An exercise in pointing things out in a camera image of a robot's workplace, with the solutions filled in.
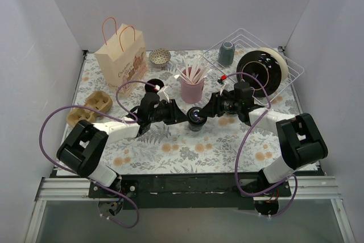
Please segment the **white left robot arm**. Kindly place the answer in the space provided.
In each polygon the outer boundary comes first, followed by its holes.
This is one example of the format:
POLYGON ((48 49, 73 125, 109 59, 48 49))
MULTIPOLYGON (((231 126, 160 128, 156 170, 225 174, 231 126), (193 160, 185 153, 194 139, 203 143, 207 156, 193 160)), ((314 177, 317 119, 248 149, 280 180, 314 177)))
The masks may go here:
POLYGON ((118 173, 101 162, 104 148, 122 139, 137 138, 150 129, 152 123, 166 125, 188 120, 175 100, 161 100, 156 93, 148 92, 140 104, 121 121, 90 123, 78 122, 57 151, 57 159, 81 178, 101 184, 108 197, 116 197, 121 190, 118 173))

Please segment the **black plastic cup lid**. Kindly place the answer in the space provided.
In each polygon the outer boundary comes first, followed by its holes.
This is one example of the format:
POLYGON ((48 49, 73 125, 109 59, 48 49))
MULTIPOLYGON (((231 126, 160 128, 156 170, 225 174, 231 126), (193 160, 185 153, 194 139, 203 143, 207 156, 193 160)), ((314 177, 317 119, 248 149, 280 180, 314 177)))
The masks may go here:
POLYGON ((207 118, 201 116, 202 109, 198 106, 194 106, 187 111, 188 122, 194 126, 202 126, 207 118))

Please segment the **brown paper gift bag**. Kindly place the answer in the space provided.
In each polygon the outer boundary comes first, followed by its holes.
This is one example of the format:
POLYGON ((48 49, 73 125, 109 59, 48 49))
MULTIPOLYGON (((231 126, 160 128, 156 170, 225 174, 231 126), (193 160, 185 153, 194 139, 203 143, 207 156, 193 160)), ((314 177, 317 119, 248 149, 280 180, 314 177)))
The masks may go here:
POLYGON ((148 70, 143 32, 132 25, 116 27, 95 57, 106 86, 113 92, 128 81, 142 80, 148 70))

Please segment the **dark translucent printed cup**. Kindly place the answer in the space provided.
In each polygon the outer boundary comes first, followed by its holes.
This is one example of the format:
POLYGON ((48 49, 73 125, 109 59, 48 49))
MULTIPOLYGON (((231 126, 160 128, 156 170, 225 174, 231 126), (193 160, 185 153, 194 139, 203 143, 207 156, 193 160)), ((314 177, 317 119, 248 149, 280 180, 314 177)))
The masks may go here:
POLYGON ((205 125, 204 122, 202 122, 202 123, 193 123, 193 122, 190 122, 189 123, 189 129, 191 131, 197 132, 197 131, 200 131, 204 125, 205 125))

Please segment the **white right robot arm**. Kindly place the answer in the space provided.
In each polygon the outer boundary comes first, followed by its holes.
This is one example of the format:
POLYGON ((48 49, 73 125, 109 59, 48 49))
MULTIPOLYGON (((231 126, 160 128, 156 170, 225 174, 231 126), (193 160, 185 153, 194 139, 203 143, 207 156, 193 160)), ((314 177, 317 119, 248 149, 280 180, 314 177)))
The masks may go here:
POLYGON ((270 196, 297 170, 328 156, 328 148, 310 114, 294 116, 256 104, 253 89, 247 82, 234 84, 233 91, 212 93, 209 102, 199 111, 204 118, 225 113, 236 114, 250 129, 268 130, 279 140, 280 157, 258 172, 256 182, 245 187, 237 185, 243 195, 270 196))

